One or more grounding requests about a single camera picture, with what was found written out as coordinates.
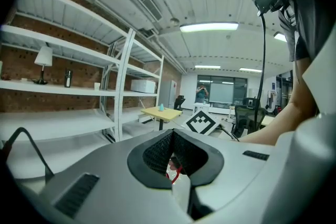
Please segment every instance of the lamp base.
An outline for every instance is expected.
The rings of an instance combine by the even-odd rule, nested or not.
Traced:
[[[45,84],[48,83],[47,81],[45,81],[43,79],[43,75],[44,75],[44,70],[43,69],[44,69],[44,66],[42,67],[40,79],[39,80],[33,80],[34,84],[45,85]]]
[[[48,84],[48,81],[43,80],[40,78],[39,80],[33,80],[34,84],[40,84],[40,85],[45,85]]]

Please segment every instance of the shelf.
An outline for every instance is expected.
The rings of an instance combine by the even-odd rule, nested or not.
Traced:
[[[126,37],[113,23],[71,0],[17,0],[16,14],[49,23],[105,46]]]
[[[130,65],[129,63],[127,64],[127,74],[131,75],[131,76],[137,76],[137,77],[141,77],[141,78],[157,78],[159,79],[160,76],[153,74],[147,70],[144,70],[142,68],[139,67],[135,67],[133,65]]]
[[[120,41],[116,44],[116,49],[120,51],[123,49],[123,46],[124,46],[124,42]],[[154,52],[152,52],[150,49],[142,45],[137,40],[134,40],[133,42],[130,56],[144,63],[162,61],[162,58],[157,56]]]
[[[142,124],[140,122],[129,122],[122,126],[122,140],[148,134],[153,131],[154,129],[146,124]]]
[[[124,91],[123,96],[134,96],[134,97],[157,97],[157,93],[144,93],[144,92],[134,92],[134,91]]]
[[[123,108],[122,109],[122,116],[121,116],[121,123],[127,123],[132,121],[137,121],[140,115],[143,115],[141,112],[141,107],[136,108]],[[114,110],[108,110],[107,113],[110,114],[110,119],[114,121]]]
[[[66,88],[63,85],[52,84],[38,85],[34,84],[33,82],[23,82],[20,80],[0,80],[0,89],[70,95],[116,96],[116,91],[113,90],[95,90],[94,88],[81,87]]]
[[[113,121],[99,109],[0,113],[1,140],[8,140],[19,127],[27,129],[34,141],[37,141],[97,132],[113,126]],[[29,141],[29,139],[22,133],[16,141]]]
[[[104,67],[112,63],[120,63],[116,58],[83,46],[15,26],[3,25],[1,40],[2,45],[35,52],[39,52],[42,46],[48,46],[53,49],[52,54],[56,57],[92,66]]]
[[[108,142],[101,134],[89,133],[52,142],[37,142],[43,158],[52,172],[59,173]],[[35,178],[45,175],[45,168],[29,143],[15,143],[7,164],[15,178]]]

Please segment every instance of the white cup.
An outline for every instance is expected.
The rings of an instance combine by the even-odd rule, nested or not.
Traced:
[[[100,83],[95,82],[94,88],[95,88],[95,90],[99,90],[99,88],[100,88]]]

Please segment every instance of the table lamp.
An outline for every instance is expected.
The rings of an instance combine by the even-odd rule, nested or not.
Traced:
[[[35,80],[33,81],[35,84],[42,84],[45,85],[48,82],[44,81],[43,79],[43,74],[44,74],[44,66],[47,67],[51,67],[53,65],[53,53],[52,53],[52,49],[47,47],[47,46],[43,46],[40,48],[40,51],[38,52],[38,55],[35,59],[35,64],[42,66],[42,71],[41,71],[41,76],[39,80]]]

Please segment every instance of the whiteboard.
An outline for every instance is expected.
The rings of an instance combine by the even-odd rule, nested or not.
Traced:
[[[209,102],[233,102],[233,84],[211,83]]]

